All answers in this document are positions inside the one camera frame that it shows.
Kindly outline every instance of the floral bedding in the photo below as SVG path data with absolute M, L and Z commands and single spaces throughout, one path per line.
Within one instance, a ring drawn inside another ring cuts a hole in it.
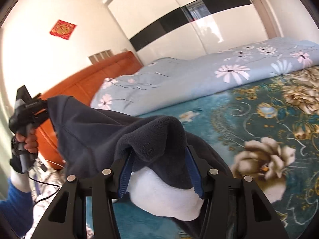
M 279 74 L 319 65 L 319 45 L 274 38 L 194 60 L 159 59 L 106 79 L 91 107 L 138 116 Z
M 318 210 L 319 67 L 142 117 L 151 115 L 179 118 L 186 131 L 202 137 L 221 155 L 235 177 L 254 177 L 291 239 L 298 238 Z

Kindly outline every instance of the blue gripper pad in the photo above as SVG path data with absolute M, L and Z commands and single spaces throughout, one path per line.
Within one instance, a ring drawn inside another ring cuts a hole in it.
M 192 153 L 190 152 L 188 147 L 186 147 L 186 150 L 185 150 L 185 162 L 186 162 L 188 174 L 189 174 L 190 180 L 192 181 L 192 185 L 194 187 L 195 193 L 202 199 L 204 197 L 204 190 L 202 187 L 202 177 L 194 161 Z
M 129 185 L 134 161 L 135 161 L 135 152 L 132 149 L 128 158 L 126 159 L 126 162 L 125 162 L 124 167 L 122 169 L 122 172 L 120 174 L 119 189 L 117 191 L 117 194 L 118 194 L 120 199 L 126 193 L 127 186 Z

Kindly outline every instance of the metal pin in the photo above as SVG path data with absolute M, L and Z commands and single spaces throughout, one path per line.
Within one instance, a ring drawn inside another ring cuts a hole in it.
M 244 180 L 245 180 L 246 182 L 252 182 L 252 181 L 253 181 L 253 178 L 252 178 L 251 176 L 249 176 L 249 175 L 246 175 L 246 176 L 244 177 Z
M 216 175 L 216 174 L 218 174 L 218 170 L 217 169 L 210 169 L 209 173 L 212 175 Z
M 109 175 L 109 174 L 111 174 L 111 169 L 104 169 L 103 171 L 102 171 L 102 174 L 103 175 Z
M 76 176 L 73 175 L 73 174 L 71 174 L 71 175 L 69 175 L 69 176 L 67 177 L 68 182 L 74 182 L 75 179 L 76 179 Z

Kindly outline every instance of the leather headboard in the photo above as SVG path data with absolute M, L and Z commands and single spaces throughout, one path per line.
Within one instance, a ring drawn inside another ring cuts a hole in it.
M 85 105 L 90 105 L 105 78 L 134 74 L 141 67 L 141 63 L 131 51 L 123 52 L 75 73 L 43 93 L 41 98 L 45 100 L 56 95 L 69 95 Z M 52 163 L 64 165 L 57 149 L 57 139 L 50 120 L 37 129 L 37 136 L 41 155 L 49 161 L 48 164 L 51 167 L 60 169 L 58 165 Z

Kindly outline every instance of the red wall decoration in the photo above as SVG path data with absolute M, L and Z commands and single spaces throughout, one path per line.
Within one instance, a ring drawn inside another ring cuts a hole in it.
M 69 39 L 75 27 L 75 24 L 58 20 L 55 26 L 50 31 L 50 34 L 53 36 L 61 37 L 63 39 Z

